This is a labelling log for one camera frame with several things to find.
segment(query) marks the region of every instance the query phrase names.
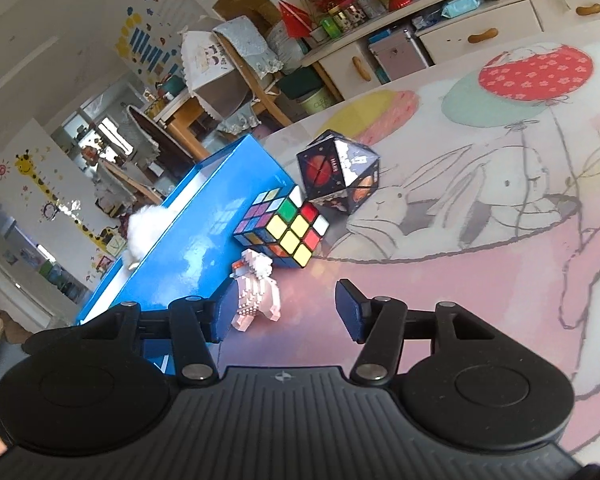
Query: green balloon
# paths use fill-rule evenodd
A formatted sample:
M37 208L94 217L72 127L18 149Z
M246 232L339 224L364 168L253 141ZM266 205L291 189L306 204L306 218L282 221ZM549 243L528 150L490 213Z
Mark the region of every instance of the green balloon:
M505 99L487 92L478 83L478 72L458 81L442 101L442 113L456 124L491 128L526 121L546 108L543 102Z

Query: brown glass panel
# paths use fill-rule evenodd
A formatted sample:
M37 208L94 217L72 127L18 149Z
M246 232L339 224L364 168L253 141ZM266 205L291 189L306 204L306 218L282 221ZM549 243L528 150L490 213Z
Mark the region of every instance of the brown glass panel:
M269 0L218 0L215 11L226 20L247 16L264 36L280 21L280 11Z

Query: drawer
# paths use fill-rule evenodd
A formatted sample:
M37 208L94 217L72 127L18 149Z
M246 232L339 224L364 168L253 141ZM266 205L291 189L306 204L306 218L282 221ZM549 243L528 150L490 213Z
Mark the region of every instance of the drawer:
M528 0L488 10L423 34L420 39L435 63L542 32Z
M381 83L372 68L375 61L366 42L351 43L320 60L345 99L363 94Z
M531 0L542 30L551 32L600 20L600 0L567 0L567 3L571 9L563 0Z

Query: circular black motor cover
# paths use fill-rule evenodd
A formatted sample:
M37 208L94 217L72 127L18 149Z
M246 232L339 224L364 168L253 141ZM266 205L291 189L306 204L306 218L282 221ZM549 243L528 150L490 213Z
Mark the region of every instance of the circular black motor cover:
M467 449L511 451L560 437L574 404L567 377L523 346L462 341L398 379L408 413Z
M123 446L154 427L169 402L161 371L109 341L50 345L0 382L0 421L16 444L43 454Z

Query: yellow balloon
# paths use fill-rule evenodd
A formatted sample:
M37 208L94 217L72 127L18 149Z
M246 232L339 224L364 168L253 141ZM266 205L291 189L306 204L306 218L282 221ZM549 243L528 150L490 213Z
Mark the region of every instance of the yellow balloon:
M391 106L396 95L393 90L379 90L356 99L331 116L315 133L315 137L324 130L334 130L355 139Z

